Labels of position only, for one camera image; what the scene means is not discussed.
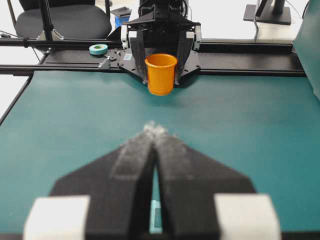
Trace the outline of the black opposing right gripper finger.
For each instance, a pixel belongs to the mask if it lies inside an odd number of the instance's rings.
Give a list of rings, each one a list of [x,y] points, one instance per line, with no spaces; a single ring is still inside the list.
[[[142,31],[130,31],[129,43],[132,55],[135,60],[135,66],[143,84],[148,83],[146,64],[145,64],[145,44],[144,33]]]
[[[175,67],[174,84],[179,85],[181,73],[190,55],[194,43],[195,33],[193,31],[181,31],[176,53],[177,65]]]

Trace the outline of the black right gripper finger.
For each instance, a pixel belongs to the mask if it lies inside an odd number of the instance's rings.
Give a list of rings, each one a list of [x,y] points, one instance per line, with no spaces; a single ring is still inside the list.
[[[35,199],[26,240],[138,240],[149,228],[155,124]]]
[[[250,178],[157,127],[163,228],[175,240],[279,240],[271,197]]]

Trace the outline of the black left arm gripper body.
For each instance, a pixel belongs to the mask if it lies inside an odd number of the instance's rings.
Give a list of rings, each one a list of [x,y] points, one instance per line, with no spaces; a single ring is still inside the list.
[[[175,41],[179,38],[180,32],[186,32],[193,38],[194,50],[200,48],[202,40],[201,24],[174,11],[144,11],[138,18],[124,22],[120,33],[123,49],[129,48],[129,34],[139,31],[149,42]]]

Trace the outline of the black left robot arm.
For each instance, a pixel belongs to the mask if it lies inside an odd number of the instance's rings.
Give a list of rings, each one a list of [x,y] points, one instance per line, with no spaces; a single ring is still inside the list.
[[[124,48],[149,91],[169,94],[201,40],[201,25],[181,15],[179,0],[145,0],[123,30]],[[149,228],[161,133],[145,130],[110,153],[58,178],[37,198],[23,229],[25,240],[129,240]]]

